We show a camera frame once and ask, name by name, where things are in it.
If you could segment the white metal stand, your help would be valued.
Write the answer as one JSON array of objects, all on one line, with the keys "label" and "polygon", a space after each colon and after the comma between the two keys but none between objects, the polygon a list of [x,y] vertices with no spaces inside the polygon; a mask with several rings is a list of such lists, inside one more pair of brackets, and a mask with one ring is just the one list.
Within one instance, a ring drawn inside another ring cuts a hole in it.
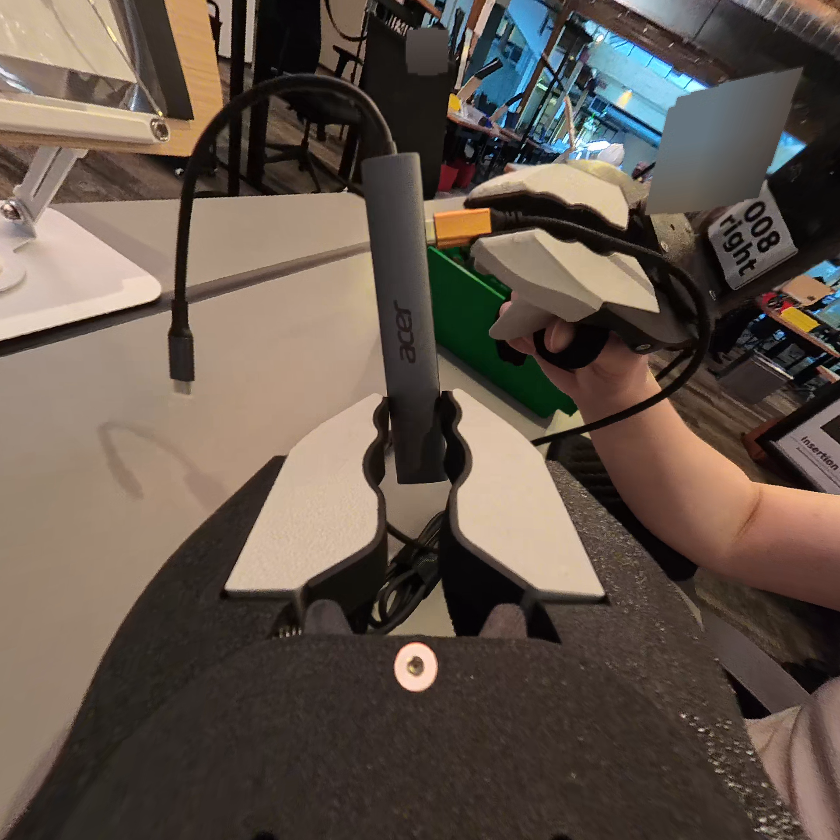
[{"label": "white metal stand", "polygon": [[1,210],[1,341],[157,301],[152,274],[49,205],[86,150],[41,146]]}]

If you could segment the person's right hand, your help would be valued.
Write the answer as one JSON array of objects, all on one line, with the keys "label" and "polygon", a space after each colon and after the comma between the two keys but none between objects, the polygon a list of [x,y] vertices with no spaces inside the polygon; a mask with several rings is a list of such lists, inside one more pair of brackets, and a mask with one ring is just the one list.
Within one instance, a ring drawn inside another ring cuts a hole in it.
[{"label": "person's right hand", "polygon": [[539,356],[530,332],[508,344],[533,357],[548,380],[574,402],[586,422],[618,413],[659,393],[646,357],[630,350],[614,333],[591,364],[575,371],[565,371]]}]

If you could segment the green plastic bin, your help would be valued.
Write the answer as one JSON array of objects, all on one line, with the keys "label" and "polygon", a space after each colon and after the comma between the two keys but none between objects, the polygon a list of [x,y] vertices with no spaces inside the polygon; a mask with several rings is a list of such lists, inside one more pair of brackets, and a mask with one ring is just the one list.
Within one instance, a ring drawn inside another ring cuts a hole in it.
[{"label": "green plastic bin", "polygon": [[489,336],[510,289],[476,272],[465,248],[427,247],[436,341],[444,349],[540,417],[576,412],[572,400],[543,374],[536,361],[504,360]]}]

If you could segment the black office chair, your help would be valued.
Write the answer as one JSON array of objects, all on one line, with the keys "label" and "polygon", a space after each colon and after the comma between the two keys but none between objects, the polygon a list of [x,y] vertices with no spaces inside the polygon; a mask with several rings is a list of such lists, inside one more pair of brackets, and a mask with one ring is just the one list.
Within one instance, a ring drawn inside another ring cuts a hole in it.
[{"label": "black office chair", "polygon": [[[310,38],[303,31],[293,33],[284,29],[277,37],[277,44],[263,47],[262,63],[255,66],[254,81],[295,74],[315,74],[319,64],[320,38]],[[267,139],[267,126],[258,130],[256,149],[259,157],[251,166],[251,176],[262,182],[265,168],[272,164],[296,163],[300,172],[311,179],[315,193],[322,192],[319,173],[327,173],[325,164],[313,154],[310,132],[315,128],[319,142],[325,142],[326,129],[330,126],[357,128],[361,114],[354,103],[335,92],[292,93],[282,99],[302,126],[298,143],[272,143]]]}]

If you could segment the black cabinet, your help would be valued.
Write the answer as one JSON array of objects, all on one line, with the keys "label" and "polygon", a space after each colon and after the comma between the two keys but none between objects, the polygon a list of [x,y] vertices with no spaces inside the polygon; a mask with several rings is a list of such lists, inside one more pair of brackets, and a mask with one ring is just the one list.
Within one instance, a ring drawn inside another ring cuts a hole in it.
[{"label": "black cabinet", "polygon": [[423,199],[431,200],[438,190],[456,74],[448,32],[425,27],[402,35],[375,15],[369,16],[367,30],[361,89],[381,111],[397,150],[419,155]]}]

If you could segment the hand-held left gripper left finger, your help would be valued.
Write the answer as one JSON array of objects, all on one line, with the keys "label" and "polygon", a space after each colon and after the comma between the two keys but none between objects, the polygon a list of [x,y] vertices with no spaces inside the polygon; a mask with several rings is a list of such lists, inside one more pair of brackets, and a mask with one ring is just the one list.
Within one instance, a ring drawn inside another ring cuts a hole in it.
[{"label": "hand-held left gripper left finger", "polygon": [[230,597],[370,603],[387,564],[386,399],[321,423],[283,461],[224,585]]}]

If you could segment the grey usb hub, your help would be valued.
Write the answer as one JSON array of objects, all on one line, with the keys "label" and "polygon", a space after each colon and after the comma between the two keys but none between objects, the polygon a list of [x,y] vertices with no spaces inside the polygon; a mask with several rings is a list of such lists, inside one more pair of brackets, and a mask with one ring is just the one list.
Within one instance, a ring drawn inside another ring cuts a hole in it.
[{"label": "grey usb hub", "polygon": [[396,479],[438,483],[446,478],[445,439],[420,158],[370,158],[362,176]]}]

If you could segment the black framed sign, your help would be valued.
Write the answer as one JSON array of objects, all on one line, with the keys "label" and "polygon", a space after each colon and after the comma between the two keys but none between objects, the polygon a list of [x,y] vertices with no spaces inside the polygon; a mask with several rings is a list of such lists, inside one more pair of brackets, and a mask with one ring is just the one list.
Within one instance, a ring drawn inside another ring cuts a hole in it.
[{"label": "black framed sign", "polygon": [[810,489],[839,494],[839,383],[826,386],[759,438],[786,475]]}]

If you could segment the person's right forearm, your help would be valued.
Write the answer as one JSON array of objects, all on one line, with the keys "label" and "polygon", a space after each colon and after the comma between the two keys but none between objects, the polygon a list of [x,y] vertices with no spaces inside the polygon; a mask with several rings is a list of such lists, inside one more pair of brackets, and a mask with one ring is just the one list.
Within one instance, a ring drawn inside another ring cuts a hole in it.
[{"label": "person's right forearm", "polygon": [[664,400],[591,432],[648,531],[725,579],[839,609],[839,499],[751,480]]}]

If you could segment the person's pale shirt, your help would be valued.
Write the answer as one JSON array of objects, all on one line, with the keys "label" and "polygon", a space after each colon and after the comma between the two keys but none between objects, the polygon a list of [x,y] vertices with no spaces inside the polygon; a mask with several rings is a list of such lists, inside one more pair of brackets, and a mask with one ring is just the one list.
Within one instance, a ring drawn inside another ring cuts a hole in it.
[{"label": "person's pale shirt", "polygon": [[797,707],[745,721],[781,799],[811,839],[839,838],[839,678]]}]

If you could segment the cardboard box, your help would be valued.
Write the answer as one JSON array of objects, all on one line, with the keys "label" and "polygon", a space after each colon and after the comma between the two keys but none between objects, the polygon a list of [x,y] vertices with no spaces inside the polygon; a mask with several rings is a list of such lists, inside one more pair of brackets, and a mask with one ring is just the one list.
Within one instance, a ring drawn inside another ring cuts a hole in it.
[{"label": "cardboard box", "polygon": [[820,301],[834,294],[834,289],[820,277],[799,275],[788,280],[780,290],[799,307],[819,305]]}]

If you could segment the clear acrylic sheet holder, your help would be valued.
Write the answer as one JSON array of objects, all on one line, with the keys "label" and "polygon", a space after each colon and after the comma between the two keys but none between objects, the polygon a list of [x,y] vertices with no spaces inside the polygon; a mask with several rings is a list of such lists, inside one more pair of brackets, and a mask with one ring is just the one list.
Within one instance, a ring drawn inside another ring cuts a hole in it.
[{"label": "clear acrylic sheet holder", "polygon": [[165,97],[136,2],[2,1],[1,131],[156,147]]}]

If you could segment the cluttered workbench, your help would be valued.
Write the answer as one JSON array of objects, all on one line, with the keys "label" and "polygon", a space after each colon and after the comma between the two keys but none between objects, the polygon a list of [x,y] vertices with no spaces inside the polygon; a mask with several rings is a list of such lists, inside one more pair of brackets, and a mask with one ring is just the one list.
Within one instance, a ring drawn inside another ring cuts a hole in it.
[{"label": "cluttered workbench", "polygon": [[571,154],[505,128],[454,93],[448,96],[446,143],[445,159],[465,156],[480,163],[490,155],[493,165],[502,165],[501,158],[514,165],[565,162]]}]

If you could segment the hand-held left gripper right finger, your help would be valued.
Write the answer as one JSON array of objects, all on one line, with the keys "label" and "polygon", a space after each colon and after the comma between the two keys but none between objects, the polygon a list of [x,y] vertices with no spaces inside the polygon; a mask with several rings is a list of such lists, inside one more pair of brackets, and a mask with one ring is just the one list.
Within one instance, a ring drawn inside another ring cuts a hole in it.
[{"label": "hand-held left gripper right finger", "polygon": [[601,602],[604,587],[532,442],[459,388],[441,395],[439,417],[457,545],[541,601]]}]

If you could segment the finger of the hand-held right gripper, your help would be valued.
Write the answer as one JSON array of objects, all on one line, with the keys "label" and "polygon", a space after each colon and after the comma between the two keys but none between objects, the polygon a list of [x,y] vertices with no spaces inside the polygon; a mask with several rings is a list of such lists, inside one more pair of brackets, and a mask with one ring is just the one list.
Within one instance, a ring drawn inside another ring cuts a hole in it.
[{"label": "finger of the hand-held right gripper", "polygon": [[480,183],[466,196],[464,207],[626,232],[631,215],[644,210],[647,197],[647,185],[612,164],[526,164]]},{"label": "finger of the hand-held right gripper", "polygon": [[470,255],[525,302],[568,321],[580,321],[606,304],[658,313],[654,286],[633,257],[599,255],[540,229],[479,238]]}]

